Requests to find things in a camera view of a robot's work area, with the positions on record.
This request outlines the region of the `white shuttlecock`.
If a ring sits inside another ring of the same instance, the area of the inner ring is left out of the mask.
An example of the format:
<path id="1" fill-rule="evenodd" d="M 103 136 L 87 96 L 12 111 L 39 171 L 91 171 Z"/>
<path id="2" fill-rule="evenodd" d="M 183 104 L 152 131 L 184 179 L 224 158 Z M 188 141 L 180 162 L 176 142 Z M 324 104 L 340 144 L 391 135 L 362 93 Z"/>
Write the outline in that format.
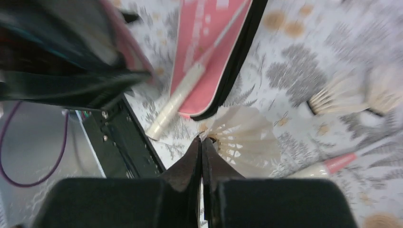
<path id="1" fill-rule="evenodd" d="M 313 116 L 364 111 L 369 108 L 365 101 L 365 78 L 352 72 L 337 72 L 305 105 Z"/>
<path id="2" fill-rule="evenodd" d="M 266 178 L 281 159 L 273 124 L 255 107 L 220 107 L 199 124 L 202 139 L 211 138 L 217 153 L 245 177 Z"/>
<path id="3" fill-rule="evenodd" d="M 367 77 L 365 94 L 369 112 L 385 116 L 403 103 L 403 68 L 397 65 L 378 65 Z"/>

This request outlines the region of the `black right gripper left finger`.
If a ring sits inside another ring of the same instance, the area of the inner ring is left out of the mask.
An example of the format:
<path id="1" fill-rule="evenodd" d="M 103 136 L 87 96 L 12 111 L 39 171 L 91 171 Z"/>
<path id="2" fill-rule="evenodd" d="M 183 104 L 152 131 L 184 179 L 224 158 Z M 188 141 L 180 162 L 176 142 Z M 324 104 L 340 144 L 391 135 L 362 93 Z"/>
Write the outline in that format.
<path id="1" fill-rule="evenodd" d="M 66 178 L 57 182 L 35 228 L 182 228 L 199 224 L 196 193 L 201 140 L 156 178 Z"/>

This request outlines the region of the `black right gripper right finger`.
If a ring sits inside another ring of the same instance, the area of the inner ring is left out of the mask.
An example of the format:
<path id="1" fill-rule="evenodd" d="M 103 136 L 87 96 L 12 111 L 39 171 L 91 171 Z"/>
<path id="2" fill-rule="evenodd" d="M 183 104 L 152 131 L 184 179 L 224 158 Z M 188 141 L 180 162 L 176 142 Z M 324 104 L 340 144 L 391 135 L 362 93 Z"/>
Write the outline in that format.
<path id="1" fill-rule="evenodd" d="M 346 198 L 326 179 L 245 178 L 202 142 L 204 217 L 211 228 L 355 228 Z"/>

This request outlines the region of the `white shuttlecock front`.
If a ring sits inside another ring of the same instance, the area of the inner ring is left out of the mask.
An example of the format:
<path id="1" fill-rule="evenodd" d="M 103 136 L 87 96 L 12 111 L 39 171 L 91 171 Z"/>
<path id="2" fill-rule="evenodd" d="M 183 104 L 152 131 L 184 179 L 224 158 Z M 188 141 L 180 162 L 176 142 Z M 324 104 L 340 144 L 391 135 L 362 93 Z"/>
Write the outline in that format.
<path id="1" fill-rule="evenodd" d="M 202 139 L 211 138 L 217 153 L 245 177 L 266 178 L 281 159 L 273 124 L 255 107 L 220 107 L 199 124 Z"/>

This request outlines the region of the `black shuttlecock tube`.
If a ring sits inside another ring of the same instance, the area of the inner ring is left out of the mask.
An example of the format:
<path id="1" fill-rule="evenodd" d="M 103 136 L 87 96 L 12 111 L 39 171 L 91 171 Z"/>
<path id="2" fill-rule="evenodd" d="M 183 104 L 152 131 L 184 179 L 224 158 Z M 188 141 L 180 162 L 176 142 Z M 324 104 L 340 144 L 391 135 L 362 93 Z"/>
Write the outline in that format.
<path id="1" fill-rule="evenodd" d="M 3 0 L 0 99 L 104 110 L 122 93 L 158 87 L 128 24 L 108 0 Z"/>

